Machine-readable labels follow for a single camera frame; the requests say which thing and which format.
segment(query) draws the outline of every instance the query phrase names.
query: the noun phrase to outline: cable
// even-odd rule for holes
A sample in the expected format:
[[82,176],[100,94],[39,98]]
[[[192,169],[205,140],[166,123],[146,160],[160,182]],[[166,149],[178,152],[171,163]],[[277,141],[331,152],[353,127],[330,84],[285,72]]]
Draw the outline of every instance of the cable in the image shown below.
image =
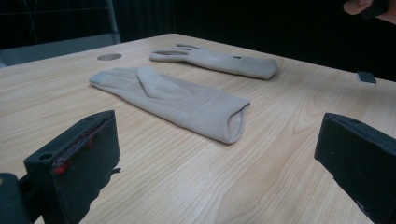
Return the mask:
[[32,35],[33,35],[33,39],[35,41],[34,44],[37,44],[37,37],[35,35],[35,14],[37,12],[37,0],[35,0],[35,9],[33,11],[33,13],[34,13],[33,17],[32,17],[32,13],[31,13],[29,7],[27,6],[27,3],[26,3],[25,0],[23,0],[23,3],[26,5],[26,9],[27,9],[27,12],[28,12],[28,15],[29,15],[30,25],[31,25],[29,35],[28,35],[28,37],[26,39],[26,45],[29,45],[30,38],[32,37]]

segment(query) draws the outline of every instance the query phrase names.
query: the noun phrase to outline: hand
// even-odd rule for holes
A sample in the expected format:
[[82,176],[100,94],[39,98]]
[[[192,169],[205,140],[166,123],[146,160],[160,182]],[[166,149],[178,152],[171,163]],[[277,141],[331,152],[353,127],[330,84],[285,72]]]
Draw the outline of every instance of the hand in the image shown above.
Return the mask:
[[[356,15],[361,13],[364,9],[369,7],[373,0],[348,0],[344,3],[344,11],[349,15]],[[389,0],[388,11],[377,16],[377,18],[388,21],[396,25],[396,0]]]

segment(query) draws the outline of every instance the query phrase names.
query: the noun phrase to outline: glove cuff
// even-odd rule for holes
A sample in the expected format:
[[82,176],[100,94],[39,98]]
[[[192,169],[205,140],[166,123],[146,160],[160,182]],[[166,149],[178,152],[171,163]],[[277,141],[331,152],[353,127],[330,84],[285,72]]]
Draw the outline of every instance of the glove cuff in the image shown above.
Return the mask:
[[188,114],[179,125],[226,144],[235,143],[246,124],[250,101],[219,91]]

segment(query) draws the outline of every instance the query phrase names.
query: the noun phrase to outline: wooden table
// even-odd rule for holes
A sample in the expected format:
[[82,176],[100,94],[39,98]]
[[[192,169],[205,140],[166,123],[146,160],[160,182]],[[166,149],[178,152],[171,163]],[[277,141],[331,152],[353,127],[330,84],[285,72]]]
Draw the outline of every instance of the wooden table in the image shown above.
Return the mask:
[[[274,58],[279,70],[263,81],[149,60],[155,49],[176,43]],[[122,57],[97,60],[108,53]],[[242,138],[224,145],[88,82],[101,70],[144,65],[249,99]],[[0,172],[22,177],[26,157],[80,119],[114,109],[121,173],[82,223],[371,223],[314,160],[314,151],[325,112],[396,137],[396,83],[377,81],[362,83],[345,71],[184,35],[6,67],[0,69]]]

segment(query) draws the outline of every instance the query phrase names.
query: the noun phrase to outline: white glove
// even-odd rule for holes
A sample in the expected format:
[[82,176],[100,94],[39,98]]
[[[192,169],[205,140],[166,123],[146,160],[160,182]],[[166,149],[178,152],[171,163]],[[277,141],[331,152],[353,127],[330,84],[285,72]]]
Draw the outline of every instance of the white glove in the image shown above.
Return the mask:
[[277,70],[274,59],[235,56],[190,45],[177,44],[177,48],[155,50],[150,59],[156,62],[188,62],[220,72],[270,79]]
[[235,143],[250,101],[224,91],[158,74],[151,67],[114,68],[90,83],[160,118],[223,143]]

